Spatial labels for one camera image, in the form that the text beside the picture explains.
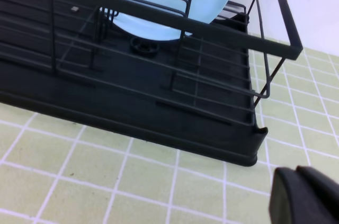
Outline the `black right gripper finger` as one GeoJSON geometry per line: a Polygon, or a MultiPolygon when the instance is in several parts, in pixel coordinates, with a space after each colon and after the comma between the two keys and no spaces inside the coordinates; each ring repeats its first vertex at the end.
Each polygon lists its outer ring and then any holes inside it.
{"type": "Polygon", "coordinates": [[[338,183],[309,166],[274,171],[271,223],[338,223],[338,183]]]}

